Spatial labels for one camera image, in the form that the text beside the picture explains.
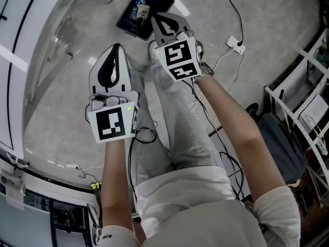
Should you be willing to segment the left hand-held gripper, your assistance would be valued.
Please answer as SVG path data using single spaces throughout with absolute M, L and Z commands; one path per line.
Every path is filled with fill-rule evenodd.
M 89 91 L 94 95 L 89 98 L 91 110 L 86 116 L 96 143 L 136 135 L 139 93 L 131 90 L 125 50 L 116 43 L 102 53 L 89 73 Z

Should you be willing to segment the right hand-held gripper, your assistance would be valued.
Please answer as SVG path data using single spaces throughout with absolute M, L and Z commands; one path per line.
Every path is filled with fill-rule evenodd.
M 154 54 L 174 81 L 201 75 L 202 47 L 186 19 L 180 15 L 159 12 L 151 17 L 158 46 Z

